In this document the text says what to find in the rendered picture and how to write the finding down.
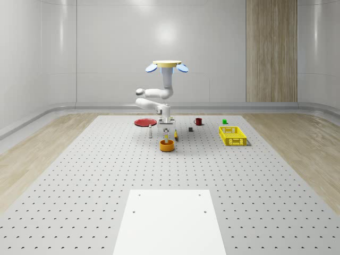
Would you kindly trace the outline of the yellow bowl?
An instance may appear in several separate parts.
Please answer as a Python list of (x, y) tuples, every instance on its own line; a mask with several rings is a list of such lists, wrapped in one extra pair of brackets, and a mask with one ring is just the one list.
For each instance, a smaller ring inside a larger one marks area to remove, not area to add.
[(168, 140), (168, 142), (166, 142), (165, 140), (161, 140), (159, 142), (159, 148), (161, 151), (164, 151), (164, 152), (173, 151), (175, 149), (174, 141)]

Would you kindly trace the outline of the red plate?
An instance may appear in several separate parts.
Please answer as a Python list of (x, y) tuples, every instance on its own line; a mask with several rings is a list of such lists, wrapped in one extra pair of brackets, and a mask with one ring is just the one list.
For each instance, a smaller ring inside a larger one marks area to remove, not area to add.
[(157, 121), (155, 119), (151, 119), (151, 118), (141, 118), (138, 119), (136, 121), (134, 121), (134, 124), (136, 126), (140, 126), (140, 127), (148, 127), (148, 126), (154, 126), (157, 124)]

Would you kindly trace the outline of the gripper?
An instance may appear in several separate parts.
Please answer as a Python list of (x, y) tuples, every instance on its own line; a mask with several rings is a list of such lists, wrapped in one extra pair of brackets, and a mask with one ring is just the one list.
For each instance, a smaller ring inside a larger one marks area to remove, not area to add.
[(159, 118), (157, 122), (157, 127), (161, 129), (161, 131), (168, 129), (168, 134), (174, 134), (176, 129), (176, 122), (174, 119), (171, 119), (169, 122), (165, 123), (163, 118)]

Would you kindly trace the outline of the white board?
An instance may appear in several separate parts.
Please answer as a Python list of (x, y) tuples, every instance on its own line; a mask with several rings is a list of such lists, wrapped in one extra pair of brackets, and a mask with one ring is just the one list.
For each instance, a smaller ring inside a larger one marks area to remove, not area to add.
[(131, 190), (113, 255), (226, 255), (209, 190)]

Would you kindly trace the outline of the yellow basket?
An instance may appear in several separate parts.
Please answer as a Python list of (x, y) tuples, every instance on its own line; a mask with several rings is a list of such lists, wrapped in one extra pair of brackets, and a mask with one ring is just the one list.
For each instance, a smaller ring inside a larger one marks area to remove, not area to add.
[(220, 126), (219, 135), (226, 146), (246, 146), (247, 137), (237, 126)]

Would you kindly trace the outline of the drone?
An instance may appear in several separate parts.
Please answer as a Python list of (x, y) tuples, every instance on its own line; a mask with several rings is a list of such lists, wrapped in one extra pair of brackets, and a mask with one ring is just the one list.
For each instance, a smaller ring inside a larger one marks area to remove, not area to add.
[(150, 64), (148, 67), (146, 67), (146, 72), (153, 72), (158, 67), (161, 68), (177, 68), (181, 72), (188, 72), (189, 69), (182, 64), (181, 61), (174, 61), (174, 60), (167, 60), (167, 61), (153, 61), (152, 64)]

